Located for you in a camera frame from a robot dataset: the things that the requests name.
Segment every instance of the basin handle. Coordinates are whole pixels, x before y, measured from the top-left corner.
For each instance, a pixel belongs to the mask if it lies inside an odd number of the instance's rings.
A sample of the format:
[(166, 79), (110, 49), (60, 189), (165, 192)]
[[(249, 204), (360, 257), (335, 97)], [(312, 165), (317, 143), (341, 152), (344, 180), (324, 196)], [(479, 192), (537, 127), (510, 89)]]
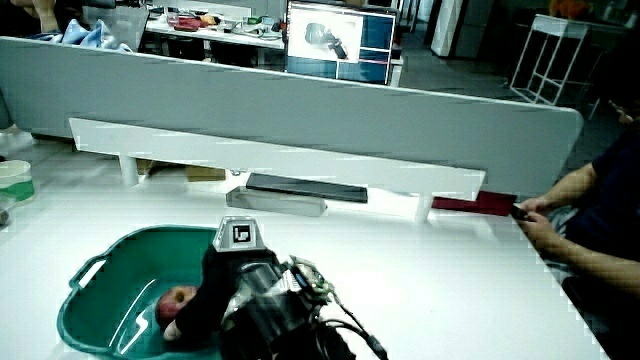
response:
[(98, 261), (107, 260), (108, 256), (109, 254), (102, 254), (94, 256), (91, 259), (87, 260), (87, 262), (82, 265), (80, 270), (78, 270), (78, 272), (73, 275), (71, 280), (69, 280), (69, 287), (71, 287), (72, 289), (81, 290), (82, 286), (80, 286), (80, 280), (82, 280), (85, 275), (87, 275), (87, 272), (89, 272), (93, 265), (95, 265)]

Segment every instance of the white stool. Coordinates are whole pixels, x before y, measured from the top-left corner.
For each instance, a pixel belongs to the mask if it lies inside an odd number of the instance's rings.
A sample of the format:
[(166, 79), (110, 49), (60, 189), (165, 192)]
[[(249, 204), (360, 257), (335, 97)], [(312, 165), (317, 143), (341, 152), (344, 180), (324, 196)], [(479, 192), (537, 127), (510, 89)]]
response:
[[(531, 40), (531, 35), (533, 34), (534, 31), (546, 34), (546, 37), (544, 39), (542, 49), (540, 50), (540, 54), (536, 59), (536, 64), (533, 67), (533, 71), (529, 77), (529, 82), (527, 83), (527, 86), (524, 88), (517, 88), (515, 87), (515, 82), (520, 73), (522, 60), (525, 57), (525, 53), (527, 52), (529, 41)], [(511, 84), (509, 86), (511, 90), (516, 94), (522, 96), (524, 99), (526, 99), (530, 103), (537, 104), (541, 102), (547, 105), (556, 105), (558, 100), (560, 99), (560, 95), (562, 94), (562, 90), (564, 89), (566, 84), (571, 83), (571, 84), (577, 84), (577, 85), (588, 85), (588, 83), (586, 82), (568, 81), (571, 69), (576, 61), (578, 53), (580, 52), (580, 48), (582, 47), (582, 43), (584, 42), (584, 39), (587, 36), (588, 32), (589, 32), (589, 25), (586, 23), (560, 19), (560, 18), (555, 18), (551, 16), (546, 16), (546, 15), (536, 15), (535, 19), (533, 20), (533, 24), (531, 25), (531, 30), (529, 31), (529, 36), (527, 37), (527, 41), (525, 42), (524, 49), (522, 50), (522, 54), (520, 55), (518, 66), (516, 67), (516, 71), (513, 74), (513, 77), (511, 79)], [(556, 43), (555, 48), (553, 49), (551, 59), (549, 60), (549, 63), (547, 64), (546, 69), (544, 69), (543, 71), (539, 71), (539, 68), (541, 65), (540, 60), (544, 55), (545, 49), (547, 47), (547, 42), (549, 40), (549, 36), (557, 37), (558, 41)], [(569, 66), (563, 78), (550, 79), (549, 74), (550, 74), (551, 68), (553, 67), (554, 62), (556, 60), (556, 55), (558, 53), (558, 49), (560, 48), (560, 45), (562, 44), (562, 40), (565, 38), (577, 39), (578, 45), (573, 53), (573, 56), (571, 57), (571, 61), (569, 63)], [(555, 89), (557, 90), (555, 94), (550, 96), (549, 98), (545, 98), (545, 95), (542, 93), (546, 85), (551, 85), (555, 87)]]

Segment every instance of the monitor screen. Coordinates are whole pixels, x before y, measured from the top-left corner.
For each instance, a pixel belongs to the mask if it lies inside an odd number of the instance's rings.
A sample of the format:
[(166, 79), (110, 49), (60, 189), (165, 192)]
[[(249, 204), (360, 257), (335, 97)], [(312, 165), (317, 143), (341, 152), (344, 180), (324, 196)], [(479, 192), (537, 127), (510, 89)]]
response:
[(395, 21), (384, 9), (289, 1), (286, 71), (386, 85)]

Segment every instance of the apple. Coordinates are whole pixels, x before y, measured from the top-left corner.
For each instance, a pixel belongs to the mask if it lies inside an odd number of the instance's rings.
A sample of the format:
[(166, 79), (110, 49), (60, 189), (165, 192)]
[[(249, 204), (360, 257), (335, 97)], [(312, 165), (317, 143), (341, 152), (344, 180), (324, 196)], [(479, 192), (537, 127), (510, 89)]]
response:
[(167, 290), (156, 303), (156, 322), (164, 330), (175, 320), (182, 309), (198, 292), (193, 285), (178, 285)]

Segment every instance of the teal plastic basin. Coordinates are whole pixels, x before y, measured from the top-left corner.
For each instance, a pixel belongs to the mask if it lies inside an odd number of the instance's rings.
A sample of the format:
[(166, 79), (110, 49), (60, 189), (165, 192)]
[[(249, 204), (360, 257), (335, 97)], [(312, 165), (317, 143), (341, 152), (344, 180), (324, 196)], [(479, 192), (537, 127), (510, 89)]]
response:
[[(69, 281), (58, 333), (79, 351), (116, 359), (222, 359), (212, 334), (198, 344), (165, 342), (155, 305), (175, 285), (202, 282), (202, 257), (216, 229), (157, 226), (133, 232), (89, 259)], [(80, 281), (102, 267), (83, 288)]]

